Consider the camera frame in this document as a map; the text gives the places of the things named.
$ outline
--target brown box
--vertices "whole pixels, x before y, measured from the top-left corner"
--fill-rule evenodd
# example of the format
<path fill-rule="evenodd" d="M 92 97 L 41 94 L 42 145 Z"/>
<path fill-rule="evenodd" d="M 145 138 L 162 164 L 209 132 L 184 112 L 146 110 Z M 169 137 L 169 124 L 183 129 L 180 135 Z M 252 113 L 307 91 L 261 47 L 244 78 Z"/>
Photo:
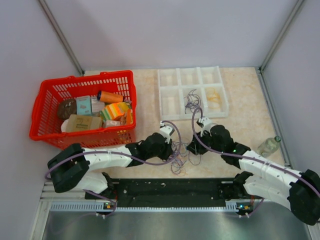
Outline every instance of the brown box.
<path fill-rule="evenodd" d="M 97 116 L 83 116 L 72 114 L 66 126 L 66 132 L 80 132 L 101 128 L 102 119 Z"/>

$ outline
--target blue box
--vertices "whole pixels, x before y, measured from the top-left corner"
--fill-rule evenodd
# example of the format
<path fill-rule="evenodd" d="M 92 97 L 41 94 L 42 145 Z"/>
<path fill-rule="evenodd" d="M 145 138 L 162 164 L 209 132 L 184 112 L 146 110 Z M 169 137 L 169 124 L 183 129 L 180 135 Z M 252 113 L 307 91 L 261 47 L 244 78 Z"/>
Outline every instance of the blue box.
<path fill-rule="evenodd" d="M 91 116 L 91 97 L 90 96 L 79 96 L 76 99 L 76 114 Z"/>

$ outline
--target red basket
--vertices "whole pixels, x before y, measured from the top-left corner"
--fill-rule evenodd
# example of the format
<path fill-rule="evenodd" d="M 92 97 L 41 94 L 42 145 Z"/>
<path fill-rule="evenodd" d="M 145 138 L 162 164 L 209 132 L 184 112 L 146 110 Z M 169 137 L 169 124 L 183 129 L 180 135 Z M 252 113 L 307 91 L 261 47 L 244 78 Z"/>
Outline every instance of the red basket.
<path fill-rule="evenodd" d="M 124 99 L 132 101 L 133 123 L 61 133 L 63 120 L 57 116 L 59 103 L 70 98 L 97 96 L 100 90 L 120 94 Z M 65 149 L 74 143 L 80 143 L 86 148 L 132 143 L 136 141 L 136 106 L 134 75 L 129 70 L 45 80 L 41 83 L 39 94 L 34 102 L 29 136 L 34 141 L 44 141 L 60 149 Z"/>

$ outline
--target water bottle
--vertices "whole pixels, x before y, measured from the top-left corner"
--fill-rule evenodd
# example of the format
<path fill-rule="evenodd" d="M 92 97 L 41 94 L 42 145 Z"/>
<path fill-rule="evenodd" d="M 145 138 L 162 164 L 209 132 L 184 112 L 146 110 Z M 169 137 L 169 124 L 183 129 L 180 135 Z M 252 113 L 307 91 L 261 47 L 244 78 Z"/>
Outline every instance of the water bottle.
<path fill-rule="evenodd" d="M 280 142 L 281 137 L 279 136 L 268 138 L 258 147 L 258 154 L 264 158 L 269 157 L 278 150 L 280 147 Z"/>

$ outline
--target white compartment tray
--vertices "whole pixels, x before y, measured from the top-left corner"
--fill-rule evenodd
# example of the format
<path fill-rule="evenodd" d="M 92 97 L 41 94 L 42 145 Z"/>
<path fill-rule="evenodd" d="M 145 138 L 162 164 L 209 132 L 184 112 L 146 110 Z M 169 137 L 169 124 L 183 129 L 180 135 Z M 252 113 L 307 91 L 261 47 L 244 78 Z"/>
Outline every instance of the white compartment tray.
<path fill-rule="evenodd" d="M 166 68 L 158 70 L 161 120 L 191 119 L 193 111 L 185 108 L 192 91 L 201 98 L 203 114 L 208 118 L 225 118 L 229 103 L 218 66 Z"/>

